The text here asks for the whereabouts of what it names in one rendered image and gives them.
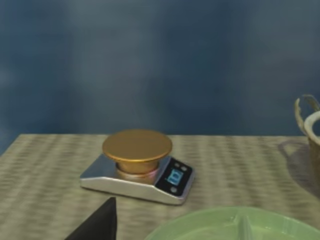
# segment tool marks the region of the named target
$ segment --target green plate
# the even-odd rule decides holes
[[[145,240],[320,240],[320,231],[258,208],[221,207],[171,220]]]

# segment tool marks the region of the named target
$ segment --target gold round plate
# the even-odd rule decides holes
[[[157,131],[130,129],[110,135],[102,150],[107,157],[119,163],[145,163],[167,156],[172,150],[172,142]]]

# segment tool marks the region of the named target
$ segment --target wooden table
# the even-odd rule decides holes
[[[0,158],[0,239],[63,240],[111,195],[79,187],[106,135],[20,135]],[[254,206],[320,228],[305,137],[171,136],[172,155],[196,169],[186,203],[117,197],[118,240],[142,240],[198,209]]]

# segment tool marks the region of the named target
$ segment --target scale button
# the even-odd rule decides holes
[[[177,189],[173,186],[170,188],[170,191],[175,194],[177,192]]]

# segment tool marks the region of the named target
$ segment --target blue wall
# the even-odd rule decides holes
[[[0,133],[297,135],[318,0],[0,0]]]

